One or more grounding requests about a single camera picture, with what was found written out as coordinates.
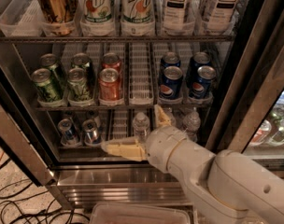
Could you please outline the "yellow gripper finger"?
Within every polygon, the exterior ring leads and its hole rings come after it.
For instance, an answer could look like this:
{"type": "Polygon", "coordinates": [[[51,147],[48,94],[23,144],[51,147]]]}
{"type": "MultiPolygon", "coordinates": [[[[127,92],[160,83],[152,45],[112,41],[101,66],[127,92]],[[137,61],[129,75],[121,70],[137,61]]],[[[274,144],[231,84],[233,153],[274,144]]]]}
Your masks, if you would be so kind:
{"type": "Polygon", "coordinates": [[[163,111],[160,105],[154,106],[154,115],[155,115],[155,125],[157,128],[162,126],[170,126],[171,119],[169,116],[163,111]]]}
{"type": "Polygon", "coordinates": [[[109,155],[123,157],[130,161],[145,161],[147,159],[145,145],[133,136],[104,141],[101,148],[109,155]]]}

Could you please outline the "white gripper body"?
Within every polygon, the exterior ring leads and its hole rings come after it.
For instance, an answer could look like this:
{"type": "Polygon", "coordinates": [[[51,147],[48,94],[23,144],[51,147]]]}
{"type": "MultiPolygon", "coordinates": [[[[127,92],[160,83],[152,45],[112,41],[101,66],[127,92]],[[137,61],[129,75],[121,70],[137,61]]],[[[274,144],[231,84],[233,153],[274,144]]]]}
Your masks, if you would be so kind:
{"type": "Polygon", "coordinates": [[[154,130],[145,144],[148,162],[162,173],[181,174],[173,153],[185,140],[186,135],[174,126],[162,126],[154,130]]]}

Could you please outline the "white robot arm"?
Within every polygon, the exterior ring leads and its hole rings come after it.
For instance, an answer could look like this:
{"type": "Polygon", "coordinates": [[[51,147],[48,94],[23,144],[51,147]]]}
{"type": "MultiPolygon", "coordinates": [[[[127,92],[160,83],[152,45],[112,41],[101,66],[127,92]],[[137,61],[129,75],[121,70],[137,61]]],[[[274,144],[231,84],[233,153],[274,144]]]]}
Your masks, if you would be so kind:
{"type": "Polygon", "coordinates": [[[268,224],[284,224],[284,180],[249,157],[225,149],[215,154],[189,140],[154,106],[156,129],[102,144],[111,155],[146,160],[180,184],[187,200],[213,224],[241,224],[254,213],[268,224]]]}

